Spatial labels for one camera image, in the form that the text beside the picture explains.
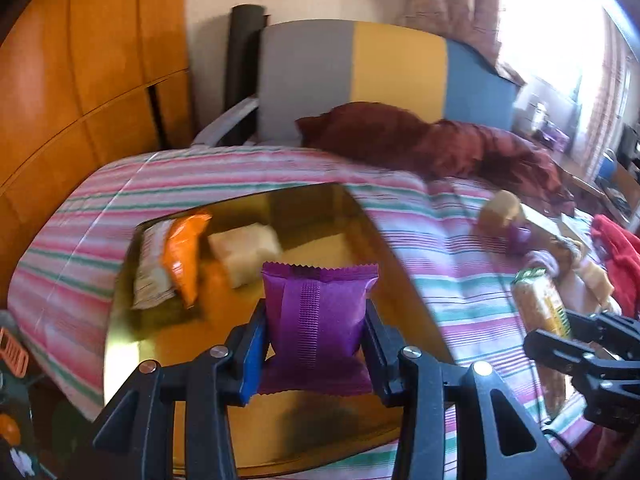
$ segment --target pink striped blanket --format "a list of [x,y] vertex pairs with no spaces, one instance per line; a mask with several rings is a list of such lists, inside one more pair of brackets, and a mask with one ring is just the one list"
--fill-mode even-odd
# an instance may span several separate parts
[[[520,261],[472,227],[495,189],[479,180],[425,183],[414,174],[351,164],[315,150],[191,148],[109,164],[53,214],[18,263],[8,296],[41,366],[87,417],[102,407],[102,360],[114,279],[136,225],[235,196],[340,182],[404,263],[453,357],[489,361],[535,419],[546,418],[535,368],[510,294]],[[582,215],[588,232],[590,217]],[[569,442],[590,428],[576,395],[551,424]],[[456,425],[446,417],[447,477],[456,468]],[[300,479],[388,478],[389,444]]]

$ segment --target gold tray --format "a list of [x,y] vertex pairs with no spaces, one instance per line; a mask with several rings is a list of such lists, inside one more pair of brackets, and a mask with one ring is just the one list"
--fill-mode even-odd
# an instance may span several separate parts
[[[208,212],[206,234],[260,222],[271,225],[284,250],[281,261],[319,267],[377,263],[380,278],[371,297],[383,321],[405,340],[444,362],[453,362],[440,332],[411,280],[374,224],[339,184],[289,187],[194,208],[140,224],[116,281],[104,358],[107,403],[136,365],[155,359],[168,366],[192,360],[225,341],[249,321],[263,297],[262,280],[232,290],[206,237],[200,239],[196,306],[179,300],[133,311],[133,282],[143,231],[156,222]],[[332,397],[310,392],[254,396],[230,407],[229,425],[242,478],[276,476],[341,460],[398,438],[399,409],[373,395]],[[176,406],[174,470],[184,472],[184,404]]]

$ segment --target brown pillow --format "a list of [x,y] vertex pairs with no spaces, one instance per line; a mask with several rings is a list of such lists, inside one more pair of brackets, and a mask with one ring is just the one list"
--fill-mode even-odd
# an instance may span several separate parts
[[404,169],[401,155],[418,142],[428,124],[411,112],[382,103],[348,103],[318,117],[296,121],[302,145],[351,160]]
[[381,103],[348,103],[296,121],[303,146],[427,180],[480,176],[538,210],[573,215],[572,195],[547,152],[511,132],[439,120]]

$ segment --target orange chip bag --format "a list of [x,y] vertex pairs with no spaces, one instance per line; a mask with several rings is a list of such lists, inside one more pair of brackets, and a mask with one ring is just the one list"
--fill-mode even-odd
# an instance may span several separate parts
[[176,219],[164,245],[162,264],[187,308],[198,296],[198,238],[210,218],[208,214],[197,214]]

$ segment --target bed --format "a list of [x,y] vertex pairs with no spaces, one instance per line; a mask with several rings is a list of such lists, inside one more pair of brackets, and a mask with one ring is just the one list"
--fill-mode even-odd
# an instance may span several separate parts
[[[9,309],[44,370],[87,417],[102,407],[102,359],[114,279],[140,222],[283,186],[340,182],[397,253],[459,364],[489,361],[529,413],[545,418],[510,282],[520,269],[503,241],[479,235],[495,188],[481,180],[425,183],[411,173],[351,164],[315,150],[271,146],[158,152],[111,163],[81,184],[36,236],[14,273]],[[585,232],[590,218],[578,213]],[[551,428],[576,442],[590,428],[580,396]],[[455,421],[447,413],[447,467]],[[313,478],[386,478],[393,447],[347,459]]]
[[[543,424],[540,382],[522,351],[524,329],[510,295],[520,261],[505,256],[503,240],[473,229],[495,187],[478,179],[425,182],[408,172],[291,146],[299,142],[295,119],[357,100],[407,108],[427,121],[508,129],[516,92],[473,50],[432,34],[342,20],[268,27],[256,97],[205,128],[190,149],[124,158],[89,176],[20,259],[8,308],[42,368],[94,418],[103,406],[114,279],[138,224],[254,192],[340,182],[402,261],[456,362],[489,361]],[[256,108],[262,145],[214,147]],[[577,217],[587,233],[590,217]],[[591,427],[581,417],[583,408],[582,397],[573,396],[550,427],[578,442]],[[453,478],[451,410],[446,430],[446,476]],[[552,445],[562,451],[556,441]],[[391,443],[292,478],[388,478],[394,452]]]

